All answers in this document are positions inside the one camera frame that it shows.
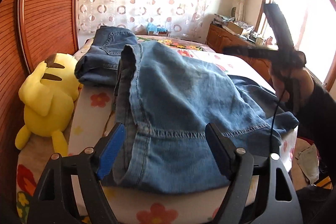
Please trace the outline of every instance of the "dresser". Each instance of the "dresser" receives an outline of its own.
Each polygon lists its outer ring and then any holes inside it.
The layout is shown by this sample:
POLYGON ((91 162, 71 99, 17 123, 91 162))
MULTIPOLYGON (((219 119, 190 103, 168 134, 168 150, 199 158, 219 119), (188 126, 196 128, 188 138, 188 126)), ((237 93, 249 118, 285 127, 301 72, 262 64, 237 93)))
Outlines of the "dresser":
MULTIPOLYGON (((254 46, 253 43, 243 40, 238 36, 231 34, 227 30, 217 27, 214 24, 210 24, 206 44, 218 53, 222 53, 223 47, 228 46, 254 46)), ((268 72, 270 61, 266 59, 249 58, 239 55, 237 56, 247 62, 252 68, 254 68, 268 83, 272 84, 271 76, 268 72)))

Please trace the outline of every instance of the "black sleeve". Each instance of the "black sleeve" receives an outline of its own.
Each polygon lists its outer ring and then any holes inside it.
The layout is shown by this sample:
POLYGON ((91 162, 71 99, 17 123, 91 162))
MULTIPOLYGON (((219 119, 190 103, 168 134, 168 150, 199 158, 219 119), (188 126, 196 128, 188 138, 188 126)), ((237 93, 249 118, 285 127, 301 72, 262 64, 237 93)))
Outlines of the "black sleeve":
POLYGON ((297 119, 312 132, 319 154, 328 167, 330 179, 335 184, 336 102, 315 83, 314 91, 307 104, 300 109, 297 119))

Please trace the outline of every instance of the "silver bolt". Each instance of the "silver bolt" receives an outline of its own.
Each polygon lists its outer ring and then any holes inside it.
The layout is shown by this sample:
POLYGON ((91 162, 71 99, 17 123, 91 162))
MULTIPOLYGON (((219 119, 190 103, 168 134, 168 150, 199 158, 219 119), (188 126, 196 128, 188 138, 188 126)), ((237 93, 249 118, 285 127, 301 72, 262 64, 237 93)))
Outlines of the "silver bolt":
POLYGON ((244 154, 246 153, 246 150, 245 150, 244 148, 242 148, 242 147, 238 147, 238 148, 236 149, 236 152, 237 152, 238 154, 244 155, 244 154))
POLYGON ((280 159, 280 157, 279 157, 279 155, 277 153, 272 153, 271 154, 271 158, 274 159, 274 160, 280 159))
POLYGON ((92 147, 87 147, 84 150, 85 154, 92 154, 94 152, 94 149, 92 147))
POLYGON ((58 153, 53 153, 52 155, 51 155, 51 159, 52 160, 57 160, 59 158, 59 154, 58 153))

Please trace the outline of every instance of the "plush toy body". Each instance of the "plush toy body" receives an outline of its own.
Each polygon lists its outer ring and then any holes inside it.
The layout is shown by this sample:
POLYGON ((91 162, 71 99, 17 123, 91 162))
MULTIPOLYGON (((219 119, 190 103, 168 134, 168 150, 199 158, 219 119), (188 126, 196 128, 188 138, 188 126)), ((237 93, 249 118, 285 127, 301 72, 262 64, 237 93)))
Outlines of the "plush toy body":
POLYGON ((19 90, 25 104, 25 125, 18 132, 15 146, 21 150, 31 133, 52 137, 55 152, 67 156, 66 129, 74 101, 78 98, 79 82, 74 75, 76 59, 68 54, 53 54, 38 64, 19 90))

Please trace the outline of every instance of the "cardboard box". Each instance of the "cardboard box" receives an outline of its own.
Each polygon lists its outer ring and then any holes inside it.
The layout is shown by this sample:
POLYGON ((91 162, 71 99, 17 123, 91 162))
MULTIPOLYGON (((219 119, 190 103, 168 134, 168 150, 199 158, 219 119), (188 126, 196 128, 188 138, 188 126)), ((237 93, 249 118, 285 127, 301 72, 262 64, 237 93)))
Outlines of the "cardboard box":
POLYGON ((243 29, 241 27, 239 27, 238 25, 236 25, 235 23, 232 23, 232 22, 228 22, 227 23, 227 27, 234 31, 235 33, 239 34, 239 35, 242 35, 242 36, 246 36, 247 34, 250 33, 251 31, 251 28, 248 28, 248 29, 243 29))
POLYGON ((168 37, 169 32, 156 32, 154 33, 153 31, 148 32, 148 35, 154 36, 154 37, 168 37))

